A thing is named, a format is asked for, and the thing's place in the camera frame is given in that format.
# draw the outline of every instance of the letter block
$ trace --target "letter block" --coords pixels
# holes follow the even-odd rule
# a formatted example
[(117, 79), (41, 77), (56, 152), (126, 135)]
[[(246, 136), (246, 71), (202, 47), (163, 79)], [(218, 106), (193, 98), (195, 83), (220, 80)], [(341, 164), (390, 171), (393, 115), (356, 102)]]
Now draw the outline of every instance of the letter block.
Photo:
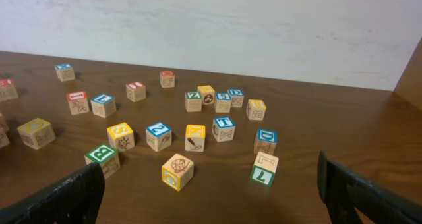
[(7, 138), (6, 131), (0, 127), (0, 148), (10, 144), (9, 139)]
[(203, 105), (209, 105), (214, 102), (214, 96), (216, 95), (216, 91), (213, 89), (212, 86), (198, 86), (198, 92), (202, 97)]
[(18, 98), (18, 92), (12, 79), (0, 80), (0, 101)]
[(217, 142), (225, 142), (233, 140), (235, 136), (235, 123), (230, 117), (214, 118), (212, 123), (212, 134)]
[(193, 161), (175, 154), (162, 166), (162, 180), (168, 186), (180, 191), (193, 177), (193, 167)]
[(55, 71), (57, 73), (57, 77), (62, 82), (75, 79), (75, 73), (73, 72), (73, 67), (70, 63), (56, 65)]
[(175, 85), (175, 75), (172, 71), (162, 71), (160, 72), (160, 84), (163, 88), (174, 87)]
[(276, 175), (278, 158), (273, 155), (259, 152), (253, 164), (251, 180), (271, 187)]
[(19, 126), (18, 131), (24, 144), (37, 150), (55, 140), (51, 123), (39, 118)]
[(67, 102), (69, 102), (72, 115), (78, 115), (90, 111), (88, 96), (85, 92), (73, 92), (67, 94)]
[(116, 112), (116, 101), (114, 96), (101, 94), (91, 99), (92, 112), (103, 118), (107, 118)]
[(9, 131), (9, 126), (7, 126), (6, 118), (1, 113), (0, 113), (0, 127), (2, 127), (5, 132)]
[(146, 87), (140, 82), (126, 84), (126, 96), (133, 102), (146, 98)]
[(101, 144), (85, 154), (85, 161), (87, 165), (92, 162), (99, 163), (105, 179), (120, 168), (119, 152), (106, 144)]
[(191, 152), (203, 152), (205, 147), (205, 126), (187, 125), (185, 150)]
[(202, 96), (199, 92), (186, 92), (185, 108), (188, 112), (197, 112), (202, 110)]
[(253, 152), (257, 154), (258, 152), (264, 152), (266, 154), (272, 155), (274, 154), (274, 150), (276, 149), (277, 145), (277, 132), (266, 130), (266, 129), (258, 129), (256, 134), (255, 143), (253, 146)]
[(146, 128), (146, 143), (158, 152), (171, 145), (171, 128), (158, 122)]
[(121, 123), (111, 126), (107, 129), (108, 141), (110, 146), (119, 152), (124, 152), (135, 146), (133, 130), (127, 123)]
[(217, 93), (214, 109), (217, 113), (229, 113), (231, 108), (231, 97), (228, 93)]
[(231, 96), (231, 107), (232, 108), (241, 108), (243, 105), (243, 99), (245, 95), (240, 89), (229, 89), (227, 91)]
[(250, 99), (246, 108), (246, 115), (250, 120), (263, 120), (266, 106), (260, 99)]

